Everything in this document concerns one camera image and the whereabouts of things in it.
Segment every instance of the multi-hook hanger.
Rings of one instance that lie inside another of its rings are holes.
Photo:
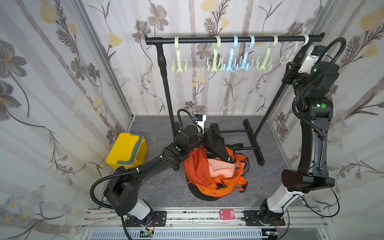
[[[295,58],[295,55],[296,55],[296,53],[297,53],[297,50],[298,50],[299,48],[301,48],[301,47],[307,45],[307,43],[309,42],[310,38],[309,38],[308,34],[301,34],[300,36],[304,36],[304,38],[305,38],[304,44],[301,45],[301,46],[299,46],[299,42],[297,41],[297,42],[295,43],[295,50],[293,51],[292,55],[290,55],[290,54],[291,54],[291,51],[289,51],[288,54],[287,54],[287,56],[285,57],[285,61],[283,61],[283,57],[284,57],[284,56],[281,57],[280,62],[281,62],[282,64],[286,64],[286,63],[288,63],[288,62],[292,62],[292,60]]]
[[[236,35],[234,35],[233,36],[233,43],[231,43],[231,52],[229,54],[228,65],[224,64],[224,58],[221,59],[221,65],[223,66],[224,72],[231,71],[234,73],[239,68],[239,64],[238,64],[237,67],[235,69],[233,69],[236,65],[236,60],[237,60],[236,58],[235,58],[235,62],[232,64],[233,52],[234,52],[235,48],[237,48],[237,41],[238,41],[238,38]]]
[[[270,43],[268,42],[267,43],[267,45],[266,45],[266,55],[265,55],[265,58],[264,58],[264,61],[263,61],[263,63],[261,64],[261,66],[259,67],[259,64],[260,64],[260,62],[259,62],[259,58],[260,58],[260,56],[257,58],[257,60],[256,60],[256,69],[257,70],[263,70],[264,72],[269,72],[269,71],[271,71],[271,69],[272,69],[272,65],[271,65],[271,63],[272,63],[272,58],[271,58],[271,60],[269,61],[269,63],[267,64],[267,61],[268,61],[268,58],[269,58],[269,54],[271,53],[271,48],[274,48],[276,45],[277,45],[277,42],[278,42],[278,37],[277,37],[277,35],[272,35],[273,36],[273,39],[274,39],[274,41],[273,41],[273,45],[272,46],[270,46]]]
[[[172,72],[173,73],[186,73],[187,72],[187,59],[185,59],[185,66],[181,67],[181,58],[180,58],[180,44],[179,44],[179,37],[175,37],[175,49],[176,49],[176,57],[177,57],[177,66],[175,65],[175,59],[172,59]]]
[[[255,45],[255,36],[249,35],[249,37],[251,37],[251,42],[246,43],[246,46],[248,47],[248,49],[244,53],[244,58],[243,58],[243,56],[241,56],[240,61],[239,61],[239,64],[241,64],[239,69],[242,69],[244,72],[253,66],[253,61],[254,61],[254,59],[252,59],[252,65],[250,67],[248,67],[249,66],[249,63],[247,63],[248,53],[253,48],[253,46]]]
[[[208,68],[208,72],[210,72],[210,73],[212,73],[213,71],[220,73],[223,70],[223,66],[221,66],[220,70],[217,69],[221,65],[221,58],[219,60],[217,60],[217,50],[220,48],[221,40],[220,40],[219,36],[215,36],[215,37],[217,39],[217,43],[214,43],[214,58],[212,61],[212,66],[209,66],[209,64],[208,64],[209,58],[207,58],[207,68]]]

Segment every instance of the horizontal rod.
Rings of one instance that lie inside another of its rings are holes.
[[[320,42],[323,40],[324,33],[320,35],[308,35],[310,41]],[[221,37],[222,43],[233,43],[233,37]],[[238,37],[239,43],[250,42],[251,37],[248,36],[240,36]],[[256,36],[255,42],[273,42],[274,38],[272,36]],[[278,41],[305,41],[304,36],[278,36]],[[175,38],[145,38],[145,43],[147,45],[153,44],[171,44],[175,43]],[[217,39],[215,37],[203,37],[203,38],[179,38],[179,43],[217,43]]]
[[[249,132],[249,129],[239,129],[239,130],[220,130],[220,133],[232,133],[232,132]]]

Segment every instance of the marble-pattern floor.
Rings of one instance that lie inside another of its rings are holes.
[[[262,119],[261,116],[207,116],[205,124],[207,127],[215,122],[221,130],[244,129],[242,122],[245,118],[248,118],[253,130]],[[182,116],[182,120],[184,126],[191,124],[187,116]],[[161,149],[172,140],[169,116],[136,116],[130,132],[144,136],[149,148],[146,161],[160,154]],[[222,136],[225,144],[241,142],[250,146],[245,132],[225,133]],[[258,207],[280,186],[281,172],[286,164],[268,124],[264,125],[257,139],[265,158],[264,166],[257,164],[252,150],[238,151],[246,155],[250,162],[250,169],[244,176],[248,181],[244,193],[234,190],[217,201],[200,200],[189,191],[184,168],[180,165],[179,171],[168,169],[144,182],[139,189],[139,198],[152,207]],[[300,202],[296,200],[292,205],[300,205]]]

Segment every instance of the wire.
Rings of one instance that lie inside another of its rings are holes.
[[[151,168],[151,167],[157,165],[159,162],[162,161],[162,157],[161,157],[161,156],[156,157],[156,158],[154,158],[154,159],[157,159],[157,161],[154,161],[154,162],[152,162],[152,163],[150,163],[150,164],[148,164],[148,165],[146,165],[146,166],[143,166],[143,167],[139,168],[139,171],[142,171],[142,170],[146,170],[146,169],[148,169],[148,168]],[[109,205],[109,204],[105,204],[105,203],[99,201],[99,200],[96,198],[96,196],[95,196],[95,194],[94,194],[94,190],[95,190],[96,186],[99,185],[100,183],[102,183],[102,182],[108,180],[108,179],[111,179],[111,178],[114,178],[114,177],[121,177],[121,176],[129,175],[129,174],[132,174],[132,173],[135,173],[135,172],[137,172],[137,170],[126,171],[126,172],[122,172],[122,173],[118,173],[118,174],[108,175],[108,176],[102,177],[102,178],[100,178],[99,180],[97,180],[97,181],[91,186],[91,188],[90,188],[90,190],[89,190],[89,195],[90,195],[92,201],[93,201],[94,203],[96,203],[97,205],[101,206],[101,207],[105,207],[105,208],[108,208],[108,209],[113,209],[113,207],[112,207],[111,205]]]
[[[127,238],[129,240],[132,240],[132,238],[128,234],[127,227],[125,226],[124,218],[122,216],[121,216],[121,225],[122,225],[122,228],[124,228],[124,232],[125,232],[125,235],[127,236]]]
[[[287,210],[287,215],[288,215],[288,227],[287,227],[287,231],[285,231],[285,233],[283,235],[281,235],[281,237],[278,239],[280,240],[281,238],[283,238],[283,236],[288,232],[288,229],[289,229],[289,224],[290,224],[290,219],[289,219],[289,212],[288,212],[288,209]]]
[[[200,125],[197,124],[195,119],[192,117],[192,114],[190,112],[188,112],[187,110],[185,110],[184,108],[181,108],[177,111],[177,118],[179,119],[180,131],[183,131],[183,121],[181,121],[180,112],[187,113],[188,116],[191,118],[193,124],[195,124],[195,126],[200,129],[201,133],[203,133],[203,129],[200,127]]]
[[[323,152],[324,152],[324,141],[321,141],[323,143],[323,149],[321,150],[321,153],[320,153],[320,163],[319,163],[319,166],[321,165],[321,158],[323,157]],[[311,170],[317,163],[317,159],[315,161],[315,163],[312,165],[312,167],[308,168],[308,170]]]
[[[324,68],[324,70],[319,73],[314,79],[312,79],[302,90],[300,90],[301,93],[303,93],[303,96],[306,94],[306,90],[310,87],[312,87],[312,85],[317,82],[319,79],[321,79],[325,73],[335,64],[336,60],[341,56],[341,54],[343,53],[344,49],[345,49],[345,46],[347,44],[347,41],[345,40],[345,38],[337,38],[335,40],[333,40],[326,48],[325,50],[323,51],[323,53],[320,55],[320,57],[318,58],[317,62],[314,64],[314,67],[316,66],[316,64],[318,62],[320,62],[322,60],[322,58],[325,56],[325,54],[327,53],[327,51],[333,46],[335,45],[336,43],[340,42],[340,49],[339,51],[336,53],[336,55],[333,57],[333,59],[328,63],[328,65]],[[296,117],[298,117],[300,120],[302,120],[303,122],[305,122],[306,124],[310,125],[311,128],[313,128],[320,136],[320,139],[322,141],[325,141],[325,136],[324,134],[322,133],[322,131],[320,130],[320,128],[318,128],[315,124],[313,124],[311,121],[307,120],[305,117],[301,116],[298,111],[296,110],[296,104],[299,100],[299,98],[301,97],[302,95],[300,94],[297,94],[295,96],[295,98],[293,99],[292,101],[292,111],[294,113],[294,115]]]

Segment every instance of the pink tag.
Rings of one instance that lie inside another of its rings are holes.
[[[235,211],[233,209],[222,209],[220,210],[220,218],[221,220],[234,220],[235,219]]]

